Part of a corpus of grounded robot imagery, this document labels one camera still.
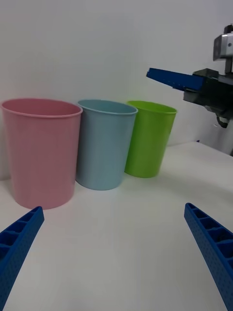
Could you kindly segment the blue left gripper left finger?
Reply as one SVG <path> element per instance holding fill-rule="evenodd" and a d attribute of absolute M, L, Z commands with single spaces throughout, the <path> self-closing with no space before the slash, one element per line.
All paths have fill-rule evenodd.
<path fill-rule="evenodd" d="M 0 310 L 3 310 L 29 249 L 44 222 L 38 206 L 0 233 Z"/>

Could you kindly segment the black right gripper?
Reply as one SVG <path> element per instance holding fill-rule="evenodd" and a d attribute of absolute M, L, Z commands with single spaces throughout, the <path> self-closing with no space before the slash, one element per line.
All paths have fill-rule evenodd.
<path fill-rule="evenodd" d="M 183 100 L 205 107 L 219 118 L 233 118 L 233 74 L 219 74 L 212 69 L 193 75 L 150 68 L 146 75 L 159 83 L 184 91 Z"/>

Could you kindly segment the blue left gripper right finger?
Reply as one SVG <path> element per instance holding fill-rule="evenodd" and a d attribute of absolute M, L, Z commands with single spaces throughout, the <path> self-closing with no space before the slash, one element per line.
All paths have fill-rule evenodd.
<path fill-rule="evenodd" d="M 184 218 L 209 268 L 226 309 L 233 309 L 233 233 L 191 203 Z"/>

